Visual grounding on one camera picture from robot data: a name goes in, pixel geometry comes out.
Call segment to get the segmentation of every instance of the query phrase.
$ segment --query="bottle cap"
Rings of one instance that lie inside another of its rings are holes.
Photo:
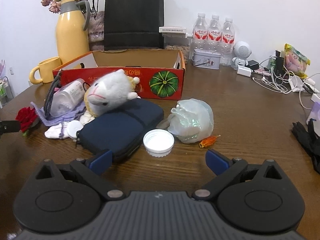
[[[76,139],[77,132],[80,131],[82,128],[83,128],[82,123],[80,123],[78,120],[73,120],[68,124],[67,132],[71,138]]]
[[[155,129],[146,133],[143,144],[151,156],[164,157],[171,152],[174,137],[166,130]]]

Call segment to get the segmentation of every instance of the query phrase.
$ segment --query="red and white bottle label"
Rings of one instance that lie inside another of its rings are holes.
[[[222,36],[223,42],[228,43],[228,44],[233,44],[235,41],[235,36],[231,34],[224,34]]]
[[[206,40],[208,37],[208,31],[201,30],[201,29],[195,29],[195,31],[193,33],[193,37],[195,39],[199,39],[199,40]]]
[[[208,33],[208,40],[211,41],[221,41],[222,32],[219,31],[210,31]]]

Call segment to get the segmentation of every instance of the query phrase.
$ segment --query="black paper bag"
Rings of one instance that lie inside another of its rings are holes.
[[[163,48],[164,0],[106,0],[104,46]]]

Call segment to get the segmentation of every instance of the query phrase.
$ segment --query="yellow mug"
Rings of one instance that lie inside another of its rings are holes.
[[[50,83],[53,81],[52,70],[61,66],[60,57],[52,57],[41,61],[35,68],[33,68],[29,74],[29,79],[32,84]],[[40,79],[35,78],[35,72],[39,70]]]

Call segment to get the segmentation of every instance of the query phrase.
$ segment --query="red cardboard box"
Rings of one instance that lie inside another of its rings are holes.
[[[118,69],[139,77],[136,92],[141,98],[180,100],[186,66],[180,50],[126,49],[90,51],[53,70],[63,69],[61,85],[77,78],[92,84],[101,76]]]

